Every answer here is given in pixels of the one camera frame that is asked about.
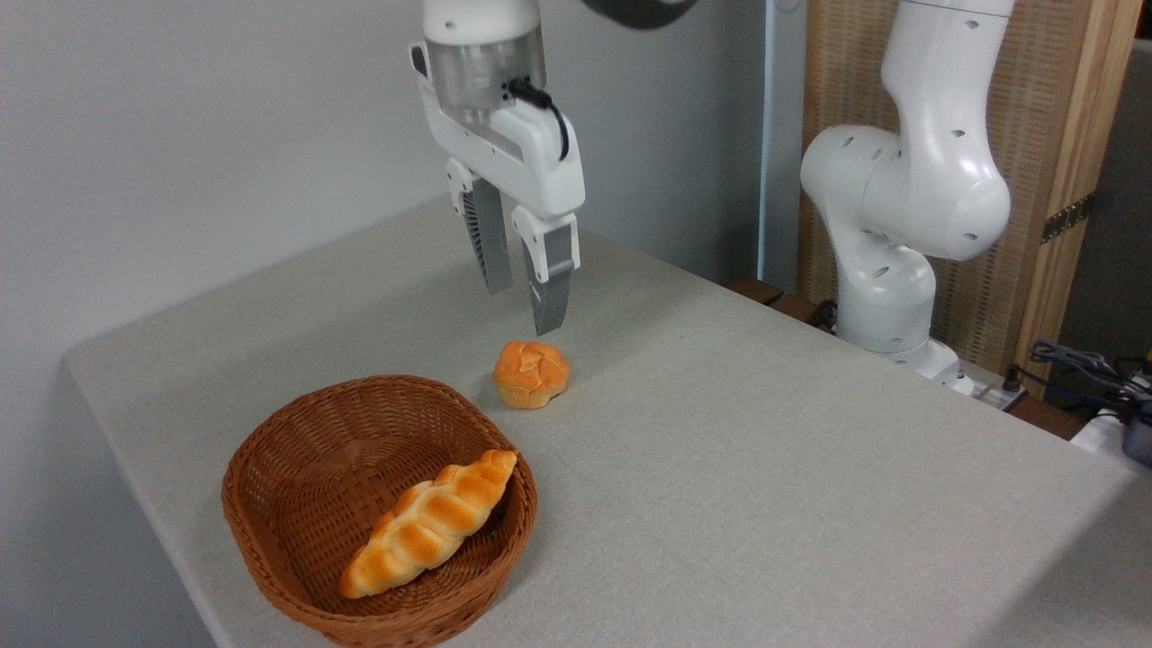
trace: electrical cord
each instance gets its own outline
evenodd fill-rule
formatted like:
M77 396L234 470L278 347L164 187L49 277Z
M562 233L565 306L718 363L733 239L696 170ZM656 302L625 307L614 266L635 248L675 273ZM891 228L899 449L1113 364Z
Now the electrical cord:
M1076 405L1070 406L1069 409L1096 407L1115 412L1116 416L1122 420L1135 417L1145 423L1152 420L1152 407L1150 407L1152 382L1146 376L1132 372L1124 377L1098 353L1076 351L1048 340L1037 340L1030 348L1029 357L1032 362L1052 364L1062 368L1063 371L1046 380L1020 364L1013 363L1008 366L1005 376L1006 390L1018 390L1021 377L1024 377L1044 385L1052 393L1071 399ZM1071 375L1082 376L1091 384L1105 387L1106 394L1092 395L1056 385L1058 380Z
M1033 383L1044 385L1048 391L1053 393L1058 393L1064 398L1073 399L1084 405L1099 407L1101 409L1111 409L1113 412L1123 414L1126 416L1139 416L1142 417L1142 420L1144 416L1146 416L1144 410L1140 408L1139 402L1135 401L1135 399L1124 397L1116 397L1116 398L1094 397L1069 391L1052 384L1051 380L1045 380L1044 378L1037 376L1036 374L1032 374L1031 371L1024 369L1020 364L1013 363L1008 366L1008 376L1006 377L1006 380L1018 380L1021 376L1028 378L1029 380L1032 380Z
M501 88L507 90L508 95L540 110L552 111L552 114L556 115L556 123L560 126L560 161L563 161L568 157L568 125L564 123L560 108L552 101L552 96L532 85L531 78L526 76L509 80Z

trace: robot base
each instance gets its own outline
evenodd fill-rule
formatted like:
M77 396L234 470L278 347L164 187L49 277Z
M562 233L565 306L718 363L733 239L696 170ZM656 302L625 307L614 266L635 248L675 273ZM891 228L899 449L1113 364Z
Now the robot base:
M920 376L956 390L964 395L972 395L976 389L972 379L964 376L960 368L956 352L929 338L923 345L902 353L878 353L890 362L916 371Z

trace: braided bread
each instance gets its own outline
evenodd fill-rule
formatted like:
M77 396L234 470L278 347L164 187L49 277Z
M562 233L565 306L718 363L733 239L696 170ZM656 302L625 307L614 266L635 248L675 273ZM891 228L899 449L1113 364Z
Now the braided bread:
M484 526L515 466L515 452L490 450L475 464L447 466L434 481L406 490L344 568L340 594L380 594L442 565Z

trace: white wall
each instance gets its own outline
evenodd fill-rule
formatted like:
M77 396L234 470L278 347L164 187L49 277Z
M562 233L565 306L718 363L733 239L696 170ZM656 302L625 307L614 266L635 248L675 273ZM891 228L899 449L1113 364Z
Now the white wall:
M750 273L763 8L635 33L543 5L583 226ZM61 356L442 193L418 25L415 0L0 5L0 646L209 642Z

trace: wooden panel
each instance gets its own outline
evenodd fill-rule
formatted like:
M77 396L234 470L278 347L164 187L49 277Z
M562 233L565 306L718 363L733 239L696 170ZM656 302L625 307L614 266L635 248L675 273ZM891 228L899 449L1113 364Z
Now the wooden panel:
M897 2L812 0L809 7L805 144L839 123L895 130L879 70ZM1138 8L1139 0L1016 2L988 96L990 143L1013 194L1008 227L976 259L932 261L939 282L932 333L965 361L1002 372L1018 340L1032 336L1025 312L1062 312L1082 233L1041 250L1044 221L1094 187L1115 110L1113 80L1119 88L1127 60L1115 52L1130 44ZM806 197L799 248L799 295L834 299L831 243ZM1051 316L1041 321L1059 326Z
M1084 56L1073 88L1055 183L1047 203L1049 213L1096 188L1139 12L1138 1L1108 0L1092 5ZM1055 340L1060 336L1083 240L1082 224L1041 244L1037 254L1014 360L1041 376L1047 376L1047 366L1029 362L1028 349L1037 339Z

